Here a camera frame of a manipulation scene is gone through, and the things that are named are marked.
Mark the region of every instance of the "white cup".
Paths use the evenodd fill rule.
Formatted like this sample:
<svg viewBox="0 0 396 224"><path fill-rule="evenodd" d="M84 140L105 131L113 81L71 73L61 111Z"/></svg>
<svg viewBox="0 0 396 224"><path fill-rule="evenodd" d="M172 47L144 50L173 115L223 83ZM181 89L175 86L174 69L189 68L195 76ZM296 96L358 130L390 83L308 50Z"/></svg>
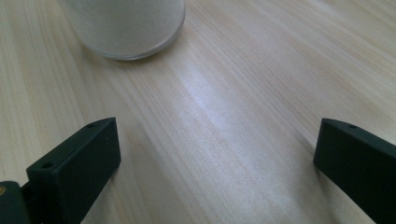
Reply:
<svg viewBox="0 0 396 224"><path fill-rule="evenodd" d="M107 58L133 60L176 38L184 0L58 0L80 41Z"/></svg>

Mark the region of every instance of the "wood grain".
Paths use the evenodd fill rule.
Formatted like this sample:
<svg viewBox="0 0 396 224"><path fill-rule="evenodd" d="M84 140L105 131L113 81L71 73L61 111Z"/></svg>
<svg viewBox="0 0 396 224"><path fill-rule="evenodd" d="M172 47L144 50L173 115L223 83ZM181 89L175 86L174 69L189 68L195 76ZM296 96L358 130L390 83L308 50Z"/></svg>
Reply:
<svg viewBox="0 0 396 224"><path fill-rule="evenodd" d="M56 1L0 2L0 180L116 117L83 223L373 223L312 164L321 118L396 144L396 4L186 0L147 59L84 48Z"/></svg>

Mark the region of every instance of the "screw hole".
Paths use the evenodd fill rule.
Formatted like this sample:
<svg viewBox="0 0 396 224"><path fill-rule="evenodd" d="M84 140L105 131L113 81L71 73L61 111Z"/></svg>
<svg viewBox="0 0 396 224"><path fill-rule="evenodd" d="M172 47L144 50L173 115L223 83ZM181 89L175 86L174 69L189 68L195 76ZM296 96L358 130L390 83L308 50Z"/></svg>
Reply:
<svg viewBox="0 0 396 224"><path fill-rule="evenodd" d="M51 168L53 166L53 163L52 162L46 162L46 163L44 163L42 166L41 166L41 168L43 168L43 169L48 169L48 168Z"/></svg>

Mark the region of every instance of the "cup bottom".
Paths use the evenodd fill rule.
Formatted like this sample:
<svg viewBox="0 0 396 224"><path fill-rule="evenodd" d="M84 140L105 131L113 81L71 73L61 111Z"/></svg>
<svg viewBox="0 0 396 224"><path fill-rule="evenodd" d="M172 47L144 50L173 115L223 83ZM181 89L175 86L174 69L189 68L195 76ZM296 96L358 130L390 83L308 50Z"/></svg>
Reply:
<svg viewBox="0 0 396 224"><path fill-rule="evenodd" d="M175 39L177 38L177 35L180 33L181 28L183 27L184 24L184 20L186 18L186 8L184 8L183 11L183 15L182 15L182 19L181 22L179 24L179 26L176 28L176 30L171 33L168 37L166 37L163 42L161 42L160 44L147 49L145 52L143 53L138 53L138 54L127 54L127 55L117 55L117 54L111 54L111 53L107 53L101 50L98 50L96 48L91 47L90 45L84 44L88 49L92 50L93 52L102 55L108 59L113 59L113 60L119 60L119 61L131 61L131 60L137 60L137 59L141 59L141 58L146 58L150 55L153 55L159 51L161 51L162 49L168 47L170 44L172 44Z"/></svg>

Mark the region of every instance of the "light wooden surface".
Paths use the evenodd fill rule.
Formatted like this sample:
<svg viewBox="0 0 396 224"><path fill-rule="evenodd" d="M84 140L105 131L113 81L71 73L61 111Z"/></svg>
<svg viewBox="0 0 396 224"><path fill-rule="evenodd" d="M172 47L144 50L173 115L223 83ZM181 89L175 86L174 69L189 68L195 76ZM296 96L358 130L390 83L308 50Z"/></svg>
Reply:
<svg viewBox="0 0 396 224"><path fill-rule="evenodd" d="M85 49L53 0L0 1L0 180L116 117L83 223L372 223L312 164L321 118L396 144L396 3L186 0L144 60Z"/></svg>

